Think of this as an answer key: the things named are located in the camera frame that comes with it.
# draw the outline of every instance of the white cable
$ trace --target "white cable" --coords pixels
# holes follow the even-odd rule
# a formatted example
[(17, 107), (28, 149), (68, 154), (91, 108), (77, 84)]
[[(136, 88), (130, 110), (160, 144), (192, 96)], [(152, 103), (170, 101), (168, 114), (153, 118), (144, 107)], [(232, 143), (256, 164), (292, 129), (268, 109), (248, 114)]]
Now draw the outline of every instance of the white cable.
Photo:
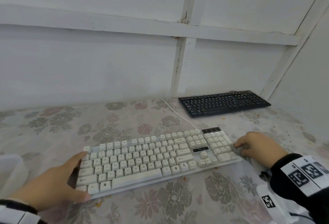
[[(174, 111), (174, 113), (176, 113), (178, 116), (180, 116), (177, 112), (175, 112), (175, 110), (174, 109), (172, 109), (171, 108), (171, 106), (163, 99), (163, 98), (158, 98), (158, 99), (162, 99), (166, 104), (167, 104), (167, 106), (169, 106), (170, 107), (170, 109), (171, 110), (173, 110)], [(182, 119), (184, 119), (184, 120), (186, 120), (187, 122), (189, 122), (195, 129), (197, 129), (195, 126), (194, 126), (194, 124), (192, 124), (190, 121), (188, 121), (186, 118), (184, 118), (184, 117), (182, 117), (182, 116), (180, 116)]]

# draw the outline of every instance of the white keycap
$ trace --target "white keycap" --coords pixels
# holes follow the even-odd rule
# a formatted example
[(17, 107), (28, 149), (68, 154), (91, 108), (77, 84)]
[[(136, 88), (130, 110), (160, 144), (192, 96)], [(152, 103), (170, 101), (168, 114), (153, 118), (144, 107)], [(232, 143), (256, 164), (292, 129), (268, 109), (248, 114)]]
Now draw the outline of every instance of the white keycap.
[(142, 146), (141, 145), (137, 145), (136, 146), (136, 151), (137, 152), (140, 152), (140, 151), (142, 151), (143, 149), (142, 149)]
[(99, 186), (99, 192), (103, 192), (110, 189), (111, 189), (111, 182), (109, 181), (102, 182)]
[(114, 149), (119, 149), (119, 148), (121, 148), (121, 143), (120, 143), (120, 141), (116, 141), (114, 143)]
[(132, 175), (113, 179), (112, 188), (115, 189), (115, 188), (119, 188), (119, 187), (124, 187), (127, 185), (136, 184), (136, 183), (140, 183), (140, 182), (144, 182), (144, 181), (149, 181), (149, 180), (159, 178), (159, 177), (162, 177), (161, 169), (153, 169), (150, 171), (145, 171), (145, 172), (136, 174), (136, 172), (134, 173), (134, 168), (133, 168)]
[(90, 160), (90, 155), (89, 154), (86, 154), (82, 159), (81, 161), (88, 161)]
[(176, 151), (176, 155), (178, 157), (180, 156), (185, 156), (185, 155), (188, 155), (188, 154), (191, 154), (191, 150), (189, 148), (186, 148), (186, 149), (183, 149), (183, 150), (178, 150)]
[(113, 150), (106, 151), (106, 157), (112, 157), (113, 156)]
[(96, 166), (94, 170), (95, 175), (100, 175), (103, 173), (103, 166)]
[(154, 155), (153, 150), (148, 150), (146, 152), (147, 156), (150, 157), (151, 155)]
[(195, 144), (194, 141), (192, 141), (191, 143), (189, 143), (189, 145), (190, 145), (190, 148), (191, 149), (194, 149), (196, 147), (196, 144)]
[(155, 161), (153, 163), (154, 163), (154, 166), (155, 166), (156, 169), (161, 169), (162, 168), (162, 163), (160, 161)]
[(196, 147), (201, 147), (201, 141), (200, 140), (195, 141), (195, 145)]
[(153, 170), (155, 169), (154, 163), (147, 164), (147, 170)]
[(98, 175), (98, 183), (105, 182), (107, 179), (107, 173)]
[(107, 180), (111, 181), (115, 178), (115, 171), (109, 171), (107, 172)]
[(168, 163), (169, 163), (169, 166), (170, 166), (170, 167), (176, 165), (176, 161), (175, 161), (174, 158), (169, 159), (169, 160), (168, 160)]
[(229, 152), (228, 154), (230, 155), (230, 158), (231, 159), (235, 159), (236, 158), (236, 154), (233, 151)]
[(165, 135), (160, 135), (160, 141), (164, 141), (166, 139)]
[(85, 169), (80, 169), (78, 177), (83, 177), (83, 176), (90, 176), (94, 174), (94, 168), (89, 167)]
[(89, 194), (96, 194), (99, 192), (99, 184), (98, 183), (93, 183), (88, 185), (88, 193)]
[(217, 156), (217, 159), (220, 162), (225, 162), (231, 159), (230, 155), (228, 153), (222, 153)]
[(100, 165), (102, 165), (102, 160), (100, 160), (99, 158), (95, 159), (93, 163), (93, 167), (96, 168), (96, 166), (100, 166)]
[(143, 145), (142, 145), (142, 149), (143, 149), (143, 150), (146, 150), (146, 151), (149, 150), (149, 148), (148, 148), (148, 144), (147, 144), (147, 143), (143, 144)]
[(127, 140), (121, 142), (121, 148), (128, 147)]
[(172, 174), (177, 174), (177, 173), (181, 172), (181, 170), (179, 169), (179, 166), (178, 165), (175, 165), (173, 167), (170, 167), (170, 169), (171, 169), (171, 173)]
[(131, 153), (126, 154), (126, 161), (128, 162), (130, 159), (133, 159), (133, 154)]
[(83, 192), (87, 192), (88, 187), (87, 187), (86, 185), (84, 185), (84, 186), (76, 187), (75, 189), (76, 189), (76, 190), (83, 191)]
[(151, 139), (150, 139), (150, 137), (146, 137), (146, 138), (145, 138), (145, 143), (147, 143), (147, 144), (151, 143)]
[(155, 143), (155, 147), (156, 147), (156, 148), (161, 148), (161, 147), (162, 147), (161, 142), (156, 142), (156, 143)]
[(162, 154), (158, 154), (157, 155), (157, 160), (158, 161), (162, 161), (163, 160), (163, 155)]
[(112, 170), (117, 171), (120, 169), (120, 164), (118, 162), (112, 164)]
[(175, 158), (175, 161), (176, 161), (177, 165), (179, 165), (181, 163), (187, 163), (187, 162), (192, 161), (192, 160), (194, 160), (194, 159), (193, 159), (193, 156), (191, 154)]
[(232, 141), (228, 138), (228, 136), (225, 135), (223, 138), (228, 144), (232, 144)]
[(99, 159), (103, 159), (104, 157), (105, 157), (105, 152), (104, 151), (100, 151), (99, 153), (98, 153), (98, 158)]
[(173, 151), (173, 149), (172, 149), (172, 146), (171, 146), (171, 145), (167, 146), (167, 147), (166, 147), (166, 149), (167, 149), (167, 152), (172, 152), (172, 151)]
[(133, 175), (134, 174), (137, 174), (137, 173), (140, 173), (140, 171), (139, 171), (139, 166), (134, 166), (133, 168), (132, 168), (132, 171), (133, 171)]
[(170, 155), (168, 152), (163, 153), (163, 159), (167, 159), (167, 160), (170, 159)]
[(97, 158), (98, 158), (98, 153), (97, 152), (93, 152), (92, 154), (90, 154), (90, 160), (94, 161)]
[(140, 157), (143, 158), (143, 157), (147, 157), (147, 154), (146, 154), (146, 151), (145, 150), (142, 150), (140, 153), (139, 153)]
[(185, 138), (174, 139), (174, 144), (180, 145), (182, 143), (186, 143)]
[(128, 148), (127, 147), (124, 147), (124, 148), (121, 149), (121, 154), (122, 155), (125, 155), (127, 153), (128, 153)]
[(142, 165), (143, 164), (142, 158), (135, 159), (135, 164), (136, 166)]
[(207, 165), (207, 166), (210, 165), (210, 164), (211, 164), (211, 160), (210, 160), (210, 158), (206, 158), (206, 159), (205, 159), (205, 162), (206, 162), (206, 165)]
[(121, 155), (121, 149), (115, 149), (114, 150), (114, 155), (115, 156)]
[(92, 167), (92, 166), (93, 166), (93, 161), (88, 160), (88, 161), (81, 162), (80, 169), (89, 168), (89, 167)]
[(132, 146), (136, 146), (136, 145), (138, 145), (137, 139), (133, 139), (133, 140), (131, 140), (131, 145), (132, 145)]
[(168, 162), (168, 160), (167, 159), (165, 159), (165, 160), (162, 160), (161, 161), (161, 164), (162, 164), (162, 167), (164, 168), (164, 167), (168, 167), (169, 166), (169, 162)]
[(187, 163), (182, 163), (179, 165), (179, 169), (181, 172), (187, 171), (188, 170), (188, 165)]
[(113, 143), (107, 143), (106, 149), (107, 150), (113, 150), (114, 149)]
[(173, 149), (173, 151), (178, 151), (178, 150), (179, 150), (179, 147), (178, 147), (177, 144), (174, 144), (174, 145), (172, 146), (172, 149)]
[(179, 147), (180, 150), (183, 150), (183, 149), (188, 148), (188, 145), (187, 145), (187, 143), (182, 143), (178, 147)]
[(174, 145), (174, 140), (168, 140), (167, 141), (168, 146), (173, 146)]
[(106, 150), (106, 145), (104, 143), (101, 143), (99, 145), (99, 151), (105, 151)]
[(77, 180), (77, 186), (84, 186), (84, 185), (89, 185), (92, 183), (96, 183), (98, 180), (97, 175), (91, 175), (91, 176), (84, 176), (84, 177), (79, 177)]
[(85, 146), (85, 147), (83, 148), (83, 151), (86, 151), (86, 152), (88, 152), (88, 153), (91, 153), (92, 149), (90, 148), (90, 146)]
[(122, 161), (126, 160), (126, 156), (125, 155), (119, 155), (118, 156), (118, 163), (121, 163)]
[(115, 177), (116, 177), (116, 178), (123, 177), (123, 169), (118, 169), (118, 170), (115, 172)]
[(135, 160), (134, 159), (128, 160), (128, 167), (132, 168), (134, 166), (135, 166)]
[(169, 175), (171, 175), (171, 169), (170, 169), (170, 167), (163, 167), (161, 169), (161, 172), (162, 172), (162, 176), (169, 176)]
[(177, 132), (177, 138), (182, 138), (183, 137), (183, 133), (182, 132)]
[(112, 170), (111, 164), (104, 165), (104, 167), (103, 167), (103, 173), (107, 173), (107, 172), (109, 172), (111, 170)]
[(124, 169), (124, 176), (129, 176), (129, 175), (132, 175), (132, 174), (133, 173), (132, 173), (130, 167)]
[(148, 145), (148, 147), (149, 147), (150, 150), (154, 150), (155, 149), (155, 144), (154, 143), (150, 143)]
[(199, 160), (198, 164), (200, 168), (206, 166), (206, 162), (204, 161), (204, 159)]
[(136, 158), (139, 158), (139, 152), (138, 151), (135, 151), (133, 153), (133, 159), (136, 159)]
[(142, 160), (143, 160), (143, 164), (148, 164), (150, 162), (150, 158), (149, 157), (143, 157)]
[(207, 154), (207, 152), (204, 150), (204, 151), (200, 152), (200, 156), (201, 156), (202, 159), (205, 159), (205, 158), (208, 157), (208, 154)]
[(150, 162), (155, 163), (157, 161), (157, 156), (156, 155), (151, 155), (150, 156)]
[(108, 157), (104, 157), (102, 159), (102, 166), (106, 165), (106, 164), (109, 164), (109, 158)]
[(200, 142), (202, 147), (207, 146), (207, 141), (205, 139), (201, 139)]
[(147, 164), (142, 164), (142, 165), (139, 167), (139, 170), (140, 170), (140, 172), (145, 172), (145, 171), (147, 171)]
[(214, 142), (214, 140), (212, 138), (208, 138), (207, 142), (208, 142), (208, 144), (212, 144)]
[(215, 153), (215, 155), (218, 155), (218, 154), (220, 154), (220, 153), (222, 153), (222, 152), (220, 151), (219, 148), (216, 148), (216, 149), (214, 149), (214, 153)]
[(162, 147), (167, 147), (168, 146), (167, 140), (162, 141), (161, 142), (161, 145), (162, 145)]
[(171, 158), (176, 158), (177, 157), (177, 154), (176, 154), (175, 151), (170, 152), (169, 155), (170, 155)]
[(187, 137), (187, 138), (186, 138), (186, 141), (187, 141), (188, 143), (190, 143), (190, 142), (192, 142), (192, 141), (194, 141), (194, 140), (193, 140), (192, 137)]
[(164, 153), (166, 153), (167, 152), (167, 149), (165, 148), (165, 147), (161, 147), (160, 148), (160, 153), (161, 154), (164, 154)]
[(144, 139), (143, 138), (139, 138), (138, 139), (138, 144), (139, 145), (145, 144)]
[(210, 144), (210, 147), (212, 148), (212, 150), (218, 148), (216, 143), (211, 143)]
[(160, 149), (159, 149), (159, 148), (155, 148), (155, 149), (153, 150), (153, 153), (154, 153), (154, 155), (158, 155), (158, 154), (160, 154)]
[(189, 161), (187, 163), (189, 169), (195, 169), (197, 168), (196, 162), (195, 161)]
[(109, 163), (110, 164), (114, 164), (118, 161), (118, 157), (117, 156), (111, 156), (111, 158), (109, 159)]

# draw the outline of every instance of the floral tablecloth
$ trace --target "floral tablecloth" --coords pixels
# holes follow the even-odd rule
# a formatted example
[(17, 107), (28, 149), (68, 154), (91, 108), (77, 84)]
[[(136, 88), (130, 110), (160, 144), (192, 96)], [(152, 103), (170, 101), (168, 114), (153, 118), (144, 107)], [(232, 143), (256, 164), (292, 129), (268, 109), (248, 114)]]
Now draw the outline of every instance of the floral tablecloth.
[[(165, 99), (188, 118), (177, 98)], [(288, 152), (310, 154), (328, 165), (329, 142), (316, 140), (301, 122), (269, 107), (189, 120), (199, 129), (219, 126), (234, 142), (263, 132)], [(0, 152), (22, 156), (29, 180), (65, 162), (86, 145), (159, 136), (192, 126), (160, 99), (0, 112)], [(109, 195), (63, 204), (41, 213), (49, 223), (268, 223), (257, 196), (265, 183), (246, 161)]]

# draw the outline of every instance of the keyboard frame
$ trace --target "keyboard frame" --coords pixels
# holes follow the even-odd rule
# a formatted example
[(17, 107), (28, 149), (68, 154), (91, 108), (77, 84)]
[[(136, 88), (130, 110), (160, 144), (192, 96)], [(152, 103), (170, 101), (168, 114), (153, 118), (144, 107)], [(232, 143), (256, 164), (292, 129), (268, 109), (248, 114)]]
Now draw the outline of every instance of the keyboard frame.
[(256, 93), (252, 92), (252, 91), (238, 91), (238, 92), (228, 92), (228, 93), (215, 93), (215, 94), (208, 94), (208, 95), (199, 95), (199, 96), (189, 96), (189, 97), (179, 97), (178, 101), (179, 103), (182, 105), (183, 109), (186, 111), (187, 115), (190, 118), (202, 118), (202, 117), (210, 117), (210, 116), (215, 116), (215, 115), (221, 115), (221, 114), (229, 114), (229, 113), (234, 113), (234, 112), (240, 112), (240, 111), (246, 111), (246, 110), (251, 110), (251, 109), (256, 109), (256, 108), (264, 108), (264, 107), (268, 107), (271, 106), (271, 104), (269, 102), (266, 101), (265, 104), (262, 105), (256, 105), (256, 106), (248, 106), (245, 108), (240, 108), (240, 109), (234, 109), (234, 110), (229, 110), (223, 113), (219, 113), (219, 112), (214, 112), (214, 113), (203, 113), (203, 114), (194, 114), (191, 115), (190, 112), (187, 110), (186, 106), (183, 104), (183, 101), (185, 101), (187, 98), (197, 98), (197, 97), (207, 97), (207, 96), (220, 96), (220, 95), (224, 95), (224, 94), (228, 94), (228, 95), (232, 95), (234, 93), (241, 93), (241, 94), (247, 94), (247, 93), (253, 93), (255, 95), (257, 95)]
[[(128, 147), (129, 147), (129, 146), (131, 146), (132, 141), (128, 141), (127, 143), (128, 143)], [(209, 148), (209, 150), (207, 150), (208, 157), (209, 158), (216, 157), (215, 153), (210, 148), (210, 145), (207, 145), (207, 146)], [(192, 154), (195, 162), (198, 164), (198, 161), (202, 159), (201, 156), (200, 156), (201, 151), (193, 152), (193, 150), (191, 148), (190, 148), (190, 150), (191, 150), (191, 154)], [(91, 153), (93, 153), (93, 152), (99, 152), (99, 146), (92, 147)], [(215, 163), (212, 163), (211, 165), (208, 165), (208, 166), (206, 165), (205, 167), (202, 167), (202, 168), (200, 168), (198, 166), (195, 169), (187, 170), (187, 171), (180, 172), (180, 173), (177, 173), (177, 174), (174, 174), (174, 175), (171, 174), (171, 175), (168, 175), (168, 176), (155, 178), (155, 179), (152, 179), (152, 180), (149, 180), (149, 181), (144, 181), (144, 182), (141, 182), (141, 183), (135, 183), (135, 184), (132, 184), (132, 185), (128, 185), (128, 186), (124, 186), (124, 187), (120, 187), (120, 188), (116, 188), (116, 189), (110, 189), (110, 190), (106, 190), (106, 191), (99, 192), (99, 193), (96, 193), (96, 194), (92, 194), (91, 199), (96, 199), (96, 198), (107, 196), (107, 195), (110, 195), (110, 194), (120, 193), (120, 192), (123, 192), (123, 191), (126, 191), (126, 190), (135, 189), (135, 188), (147, 186), (147, 185), (158, 183), (158, 182), (172, 180), (174, 178), (178, 178), (178, 177), (181, 177), (181, 176), (187, 176), (187, 175), (194, 174), (194, 173), (201, 172), (201, 171), (205, 171), (205, 170), (208, 170), (208, 169), (211, 169), (211, 168), (236, 163), (236, 162), (239, 162), (241, 160), (242, 160), (242, 158), (237, 155), (235, 159), (231, 159), (231, 160), (228, 160), (228, 161), (225, 161), (225, 162), (217, 161)]]

